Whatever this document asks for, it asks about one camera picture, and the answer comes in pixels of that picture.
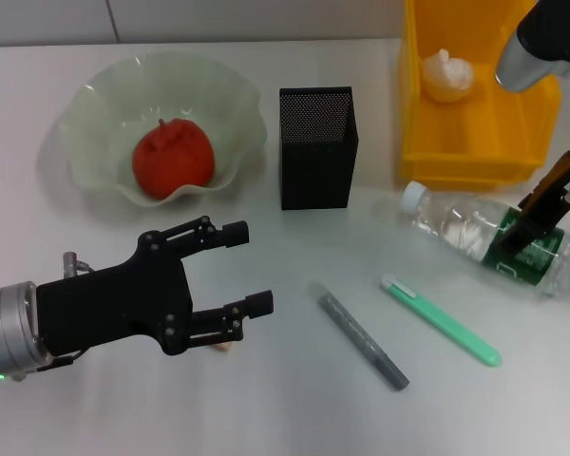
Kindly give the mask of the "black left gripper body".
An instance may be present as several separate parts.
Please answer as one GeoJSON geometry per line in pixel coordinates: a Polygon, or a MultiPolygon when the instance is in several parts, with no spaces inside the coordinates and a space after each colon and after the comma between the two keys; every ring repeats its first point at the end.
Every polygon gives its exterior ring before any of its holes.
{"type": "Polygon", "coordinates": [[[181,257],[153,231],[124,263],[40,285],[38,331],[54,356],[133,335],[156,340],[167,355],[189,348],[191,296],[181,257]]]}

